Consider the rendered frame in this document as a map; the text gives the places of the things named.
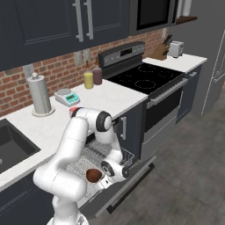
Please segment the paper towel roll on holder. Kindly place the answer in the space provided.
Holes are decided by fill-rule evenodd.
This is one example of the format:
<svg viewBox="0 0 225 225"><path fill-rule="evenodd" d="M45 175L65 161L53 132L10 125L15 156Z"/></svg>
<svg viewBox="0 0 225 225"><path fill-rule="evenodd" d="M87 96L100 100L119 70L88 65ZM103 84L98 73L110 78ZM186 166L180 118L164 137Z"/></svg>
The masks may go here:
<svg viewBox="0 0 225 225"><path fill-rule="evenodd" d="M33 72L33 74L27 78L27 82L33 100L33 116L46 117L52 114L55 108L50 103L45 77Z"/></svg>

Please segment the wooden wall shelf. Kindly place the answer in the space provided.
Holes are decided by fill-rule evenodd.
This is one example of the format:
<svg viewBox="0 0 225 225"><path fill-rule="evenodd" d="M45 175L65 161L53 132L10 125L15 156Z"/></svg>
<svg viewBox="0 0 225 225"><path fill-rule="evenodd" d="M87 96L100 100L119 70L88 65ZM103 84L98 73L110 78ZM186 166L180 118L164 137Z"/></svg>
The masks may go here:
<svg viewBox="0 0 225 225"><path fill-rule="evenodd" d="M187 22L191 22L191 21L194 21L194 20L197 20L198 18L197 17L192 17L192 16L180 16L179 18L176 19L176 24L177 25L180 25L180 24L184 24L184 23L187 23Z"/></svg>

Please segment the dark lower cupboard door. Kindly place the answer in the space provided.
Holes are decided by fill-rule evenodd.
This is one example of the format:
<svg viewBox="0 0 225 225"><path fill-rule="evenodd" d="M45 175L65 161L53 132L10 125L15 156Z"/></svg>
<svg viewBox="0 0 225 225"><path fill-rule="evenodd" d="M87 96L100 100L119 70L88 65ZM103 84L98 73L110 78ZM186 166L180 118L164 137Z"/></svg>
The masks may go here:
<svg viewBox="0 0 225 225"><path fill-rule="evenodd" d="M127 117L127 138L122 140L122 121L120 118ZM126 158L134 163L138 160L140 151L140 140L142 133L142 104L139 104L129 111L120 115L113 121L113 128L120 142L120 146L125 150Z"/></svg>

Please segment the white kitchen scale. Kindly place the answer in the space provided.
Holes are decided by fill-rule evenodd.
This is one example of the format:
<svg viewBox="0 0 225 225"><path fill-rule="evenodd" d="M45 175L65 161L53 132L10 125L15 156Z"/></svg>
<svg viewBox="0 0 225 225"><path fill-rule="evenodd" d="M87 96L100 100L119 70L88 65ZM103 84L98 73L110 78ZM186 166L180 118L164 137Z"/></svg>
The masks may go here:
<svg viewBox="0 0 225 225"><path fill-rule="evenodd" d="M54 94L54 97L56 101L68 107L80 102L80 98L71 89L60 89Z"/></svg>

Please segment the grey fridge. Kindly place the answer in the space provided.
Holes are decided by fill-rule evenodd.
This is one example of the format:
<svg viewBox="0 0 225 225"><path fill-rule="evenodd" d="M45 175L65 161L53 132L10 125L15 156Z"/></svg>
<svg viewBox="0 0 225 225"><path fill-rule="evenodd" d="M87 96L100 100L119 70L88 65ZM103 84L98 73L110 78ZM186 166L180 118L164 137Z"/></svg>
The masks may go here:
<svg viewBox="0 0 225 225"><path fill-rule="evenodd" d="M172 38L184 42L184 53L207 58L192 105L198 115L207 113L219 99L225 82L225 0L192 0L194 21L169 28Z"/></svg>

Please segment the brown bowl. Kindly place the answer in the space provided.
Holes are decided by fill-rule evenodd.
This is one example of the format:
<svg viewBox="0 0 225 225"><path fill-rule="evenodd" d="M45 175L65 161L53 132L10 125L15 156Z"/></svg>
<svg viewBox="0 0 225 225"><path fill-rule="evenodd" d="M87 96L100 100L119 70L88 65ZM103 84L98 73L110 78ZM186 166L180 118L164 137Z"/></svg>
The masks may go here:
<svg viewBox="0 0 225 225"><path fill-rule="evenodd" d="M97 183L102 178L102 172L98 169L88 169L86 171L86 178L92 183Z"/></svg>

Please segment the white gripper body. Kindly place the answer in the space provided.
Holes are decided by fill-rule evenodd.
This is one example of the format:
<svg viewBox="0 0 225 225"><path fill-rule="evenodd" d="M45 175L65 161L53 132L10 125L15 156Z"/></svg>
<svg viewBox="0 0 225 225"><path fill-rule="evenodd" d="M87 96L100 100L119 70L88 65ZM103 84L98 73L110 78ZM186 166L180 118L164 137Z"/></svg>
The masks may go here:
<svg viewBox="0 0 225 225"><path fill-rule="evenodd" d="M113 182L110 180L110 178L108 176L104 176L98 181L97 187L99 190L104 190L110 187L112 184Z"/></svg>

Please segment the dark grey dishwasher door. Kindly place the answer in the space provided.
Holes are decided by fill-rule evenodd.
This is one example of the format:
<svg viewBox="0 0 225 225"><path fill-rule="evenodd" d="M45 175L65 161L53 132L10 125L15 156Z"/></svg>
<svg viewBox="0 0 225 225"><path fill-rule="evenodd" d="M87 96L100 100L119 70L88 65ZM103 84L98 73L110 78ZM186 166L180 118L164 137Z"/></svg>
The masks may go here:
<svg viewBox="0 0 225 225"><path fill-rule="evenodd" d="M133 186L133 184L149 169L149 165L154 162L156 156L137 164L130 170L129 178L121 183L116 183L108 189L103 190L92 200L81 207L81 213L87 219L99 217L110 205L116 202Z"/></svg>

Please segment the white jar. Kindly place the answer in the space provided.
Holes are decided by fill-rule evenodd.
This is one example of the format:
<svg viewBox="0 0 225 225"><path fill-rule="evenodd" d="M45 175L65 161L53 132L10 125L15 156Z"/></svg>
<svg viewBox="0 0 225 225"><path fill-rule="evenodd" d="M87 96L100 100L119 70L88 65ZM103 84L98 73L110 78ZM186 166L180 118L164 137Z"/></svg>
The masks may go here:
<svg viewBox="0 0 225 225"><path fill-rule="evenodd" d="M192 0L179 0L178 1L178 12L177 12L177 18L180 18L180 16L189 16L192 6Z"/></svg>

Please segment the wooden knife block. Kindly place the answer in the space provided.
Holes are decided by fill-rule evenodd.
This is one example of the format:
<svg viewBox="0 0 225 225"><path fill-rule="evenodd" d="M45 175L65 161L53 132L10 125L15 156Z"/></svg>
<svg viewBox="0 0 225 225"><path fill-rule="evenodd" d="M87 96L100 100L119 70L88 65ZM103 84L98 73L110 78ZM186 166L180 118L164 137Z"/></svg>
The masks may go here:
<svg viewBox="0 0 225 225"><path fill-rule="evenodd" d="M163 61L167 58L167 53L169 52L170 44L172 42L172 35L168 35L163 43L159 44L154 52L150 55L150 58Z"/></svg>

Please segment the dark lower cupboard run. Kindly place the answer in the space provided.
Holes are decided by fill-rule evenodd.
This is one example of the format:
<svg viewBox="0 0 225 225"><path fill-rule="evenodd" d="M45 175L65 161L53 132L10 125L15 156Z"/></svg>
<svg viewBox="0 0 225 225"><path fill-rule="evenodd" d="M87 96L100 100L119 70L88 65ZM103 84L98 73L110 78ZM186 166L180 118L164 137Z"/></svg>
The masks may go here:
<svg viewBox="0 0 225 225"><path fill-rule="evenodd" d="M191 110L200 77L201 65L185 75L188 83L183 88L183 95L178 110L177 122L180 122Z"/></svg>

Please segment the black microwave oven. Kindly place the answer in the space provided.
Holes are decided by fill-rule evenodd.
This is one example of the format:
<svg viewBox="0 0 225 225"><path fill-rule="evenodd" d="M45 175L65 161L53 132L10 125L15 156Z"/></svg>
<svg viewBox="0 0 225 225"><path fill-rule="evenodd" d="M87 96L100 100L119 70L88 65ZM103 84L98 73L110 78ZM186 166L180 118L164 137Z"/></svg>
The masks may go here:
<svg viewBox="0 0 225 225"><path fill-rule="evenodd" d="M179 0L130 0L129 35L163 29L176 22Z"/></svg>

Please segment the narrow dark upper cupboard door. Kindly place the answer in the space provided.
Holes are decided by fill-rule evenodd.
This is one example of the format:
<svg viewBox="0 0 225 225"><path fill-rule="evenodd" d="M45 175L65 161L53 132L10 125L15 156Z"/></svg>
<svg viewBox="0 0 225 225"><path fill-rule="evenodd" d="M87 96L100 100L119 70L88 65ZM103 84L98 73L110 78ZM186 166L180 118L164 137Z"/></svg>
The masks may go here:
<svg viewBox="0 0 225 225"><path fill-rule="evenodd" d="M129 0L91 0L93 36L86 36L87 12L83 5L83 32L89 47L103 45L128 36Z"/></svg>

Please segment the white toaster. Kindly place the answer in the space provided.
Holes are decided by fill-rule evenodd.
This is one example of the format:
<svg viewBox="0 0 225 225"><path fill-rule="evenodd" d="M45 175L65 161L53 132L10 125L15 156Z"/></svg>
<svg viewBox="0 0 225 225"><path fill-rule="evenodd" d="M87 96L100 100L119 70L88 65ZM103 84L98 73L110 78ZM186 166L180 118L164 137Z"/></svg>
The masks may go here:
<svg viewBox="0 0 225 225"><path fill-rule="evenodd" d="M172 41L170 44L169 52L167 53L168 56L172 56L174 58L178 58L183 54L184 50L184 43L181 41Z"/></svg>

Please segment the black and steel stove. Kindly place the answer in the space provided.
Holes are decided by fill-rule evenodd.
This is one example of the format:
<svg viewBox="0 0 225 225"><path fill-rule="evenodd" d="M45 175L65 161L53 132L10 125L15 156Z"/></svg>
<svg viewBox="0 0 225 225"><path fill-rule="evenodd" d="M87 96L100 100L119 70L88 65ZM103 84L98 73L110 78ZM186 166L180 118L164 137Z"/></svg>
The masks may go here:
<svg viewBox="0 0 225 225"><path fill-rule="evenodd" d="M103 78L147 96L142 105L142 147L140 159L154 155L154 150L176 126L183 87L157 105L147 103L175 84L184 75L174 69L151 65L142 60L145 43L136 41L106 50L98 55Z"/></svg>

